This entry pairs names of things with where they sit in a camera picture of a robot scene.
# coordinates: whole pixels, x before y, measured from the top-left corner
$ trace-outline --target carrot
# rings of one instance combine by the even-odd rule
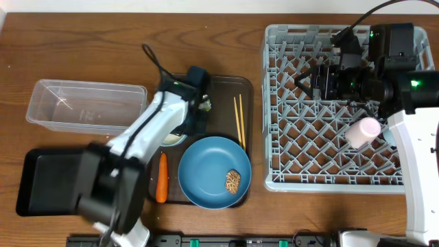
[[[157,202],[164,203],[167,199],[167,157],[162,153],[158,164],[158,182],[156,190]]]

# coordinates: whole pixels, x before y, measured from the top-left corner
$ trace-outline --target blue plate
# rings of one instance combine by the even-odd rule
[[[241,175],[238,192],[226,190],[230,170]],[[235,142],[207,137],[192,144],[180,160],[178,181],[186,197],[206,209],[223,209],[238,202],[247,192],[252,168],[247,154]]]

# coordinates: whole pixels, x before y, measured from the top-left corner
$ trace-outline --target white dish rack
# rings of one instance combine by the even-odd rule
[[[312,100],[294,78],[316,64],[337,64],[332,34],[345,25],[270,25],[262,43],[264,184],[270,191],[404,193],[399,156],[380,134],[356,150],[344,132],[365,110],[346,101]],[[369,26],[354,29],[367,61]],[[434,69],[427,34],[414,29],[416,70]],[[367,106],[377,111],[378,103]],[[388,129],[381,122],[381,133]]]

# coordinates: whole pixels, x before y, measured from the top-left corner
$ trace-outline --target white backdrop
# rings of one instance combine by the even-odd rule
[[[365,13],[387,0],[0,0],[6,12]],[[439,14],[428,3],[395,3],[378,13]]]

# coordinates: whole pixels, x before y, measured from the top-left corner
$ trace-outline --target wood grain surface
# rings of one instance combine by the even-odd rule
[[[254,86],[253,177],[238,209],[145,203],[153,233],[293,235],[363,227],[405,234],[404,196],[272,193],[263,186],[260,48],[269,24],[350,24],[347,14],[45,14],[10,13],[0,36],[0,246],[64,246],[72,233],[95,233],[77,216],[19,217],[15,213],[23,159],[30,149],[87,144],[106,137],[52,132],[26,122],[35,83],[42,78],[143,85],[151,99],[156,67],[141,51],[149,43],[171,72],[191,65],[212,74],[249,79]],[[374,15],[364,24],[413,22],[429,36],[439,59],[439,16]]]

